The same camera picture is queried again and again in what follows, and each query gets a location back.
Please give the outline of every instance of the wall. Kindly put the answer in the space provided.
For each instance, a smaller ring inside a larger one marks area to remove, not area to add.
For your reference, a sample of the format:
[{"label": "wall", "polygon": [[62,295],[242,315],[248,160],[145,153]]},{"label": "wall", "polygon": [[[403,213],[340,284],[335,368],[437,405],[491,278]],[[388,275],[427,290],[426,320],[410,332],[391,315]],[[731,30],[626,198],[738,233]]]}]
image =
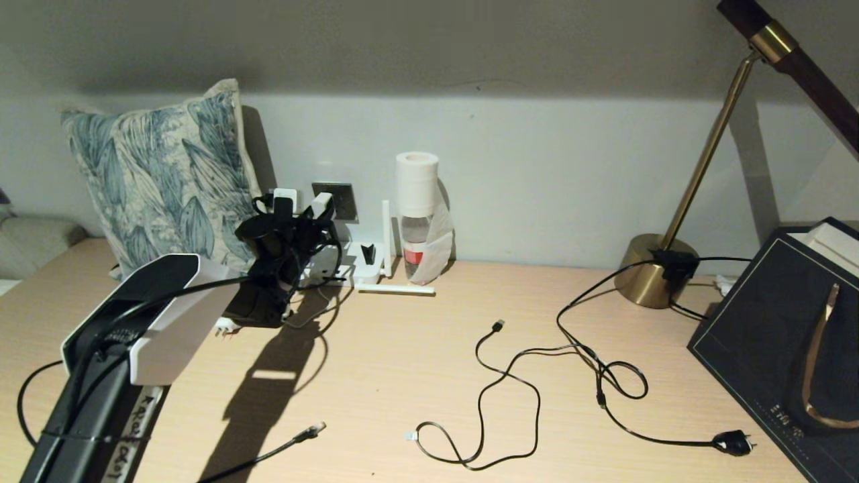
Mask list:
[{"label": "wall", "polygon": [[[838,28],[855,3],[827,2],[815,15],[805,3],[769,3],[859,100],[859,42],[854,29]],[[239,39],[173,35],[192,25],[182,7],[173,13],[183,21],[145,42],[120,41],[142,36],[145,22],[109,21],[139,13],[130,6],[54,12],[40,34],[57,48],[0,46],[0,62],[11,66],[0,71],[0,186],[22,214],[69,217],[97,234],[58,110],[156,107],[238,76],[263,129],[248,133],[252,154],[270,157],[277,183],[301,188],[305,199],[311,181],[352,182],[360,223],[347,227],[355,237],[377,236],[379,203],[393,194],[393,157],[404,150],[442,158],[461,259],[616,266],[632,236],[666,228],[745,51],[713,3],[648,3],[648,11],[631,0],[404,4],[413,11],[262,3],[235,17]],[[612,17],[618,6],[634,15]],[[206,11],[226,28],[235,9]],[[56,24],[70,16],[80,21],[74,28]],[[410,16],[423,21],[404,26]],[[832,21],[834,34],[819,34],[819,18]],[[736,129],[680,233],[700,253],[756,251],[759,216],[749,197],[758,191],[747,187],[761,177],[771,177],[772,210],[782,219],[859,218],[859,166],[833,147],[797,91],[765,66],[752,74]],[[741,157],[769,169],[755,172]],[[826,189],[834,174],[838,196]]]}]

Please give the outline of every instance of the pillow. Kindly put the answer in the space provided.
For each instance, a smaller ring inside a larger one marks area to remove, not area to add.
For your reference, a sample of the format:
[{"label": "pillow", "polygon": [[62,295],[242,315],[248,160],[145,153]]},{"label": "pillow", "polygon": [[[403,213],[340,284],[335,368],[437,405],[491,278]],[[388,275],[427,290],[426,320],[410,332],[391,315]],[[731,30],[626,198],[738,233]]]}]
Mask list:
[{"label": "pillow", "polygon": [[176,106],[69,111],[62,124],[125,276],[171,253],[247,271],[253,254],[233,232],[260,192],[235,79]]}]

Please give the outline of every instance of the desk lamp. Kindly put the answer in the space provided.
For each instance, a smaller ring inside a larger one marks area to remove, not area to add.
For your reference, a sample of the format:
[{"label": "desk lamp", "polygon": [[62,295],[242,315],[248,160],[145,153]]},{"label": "desk lamp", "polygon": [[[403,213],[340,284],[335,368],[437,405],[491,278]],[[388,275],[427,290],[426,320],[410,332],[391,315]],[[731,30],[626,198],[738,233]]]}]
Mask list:
[{"label": "desk lamp", "polygon": [[[740,63],[722,110],[716,117],[698,165],[692,173],[689,186],[674,213],[665,235],[638,235],[630,241],[621,266],[654,258],[697,258],[695,250],[677,239],[683,218],[689,211],[692,199],[698,191],[710,160],[716,152],[734,105],[755,62],[762,60],[776,71],[793,77],[806,92],[814,105],[823,113],[825,121],[836,136],[859,156],[859,113],[847,98],[835,87],[826,74],[799,47],[796,40],[778,21],[773,20],[755,0],[722,0],[718,10],[749,41],[752,53]],[[621,273],[615,278],[615,286],[628,300],[652,309],[665,309],[685,287],[688,276],[667,272],[663,264],[645,263]]]}]

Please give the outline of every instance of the wall socket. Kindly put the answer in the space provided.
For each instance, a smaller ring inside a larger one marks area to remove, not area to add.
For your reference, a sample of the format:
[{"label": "wall socket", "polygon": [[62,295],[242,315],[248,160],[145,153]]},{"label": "wall socket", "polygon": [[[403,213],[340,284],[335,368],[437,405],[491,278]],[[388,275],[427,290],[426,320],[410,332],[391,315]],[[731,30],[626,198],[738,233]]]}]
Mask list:
[{"label": "wall socket", "polygon": [[358,221],[358,209],[355,207],[355,194],[350,183],[311,183],[314,196],[320,193],[330,193],[334,203],[335,220],[344,222]]}]

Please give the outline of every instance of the desk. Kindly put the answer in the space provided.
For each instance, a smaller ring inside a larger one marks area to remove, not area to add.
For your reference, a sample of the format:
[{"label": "desk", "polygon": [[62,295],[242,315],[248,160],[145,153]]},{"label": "desk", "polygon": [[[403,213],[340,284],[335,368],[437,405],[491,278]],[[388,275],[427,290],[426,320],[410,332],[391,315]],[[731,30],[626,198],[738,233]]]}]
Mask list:
[{"label": "desk", "polygon": [[[20,475],[31,452],[13,410],[22,380],[58,358],[63,338],[115,286],[107,277],[113,263],[103,240],[86,240],[0,297],[0,474]],[[321,420],[328,428],[318,438],[260,463],[249,479],[224,481],[802,481],[686,350],[696,322],[671,310],[637,307],[613,291],[572,309],[565,322],[603,360],[629,361],[647,375],[644,400],[607,390],[617,417],[653,437],[700,440],[742,429],[758,444],[749,456],[626,434],[597,406],[593,372],[575,356],[523,358],[515,368],[543,395],[539,447],[530,458],[473,473],[432,461],[405,440],[417,423],[434,420],[470,455],[478,440],[477,394],[495,378],[475,361],[476,341],[495,320],[507,321],[482,352],[489,364],[501,366],[521,349],[563,344],[554,325],[558,309],[605,275],[460,261],[433,283],[435,297],[350,294],[338,312],[319,318],[325,326],[335,317],[322,337],[313,337],[315,322],[302,330],[212,336],[173,385],[136,481],[196,481],[207,465],[209,473],[227,468]],[[717,297],[711,288],[691,286],[682,301],[703,310]],[[299,316],[325,303],[313,293],[303,298],[295,298]],[[295,378],[249,378],[242,386],[252,367],[292,371]],[[25,409],[33,431],[43,427],[64,380],[56,368],[32,384]],[[518,382],[488,393],[486,446],[478,462],[527,451],[534,407],[533,393]],[[451,454],[433,428],[422,432],[422,442]]]}]

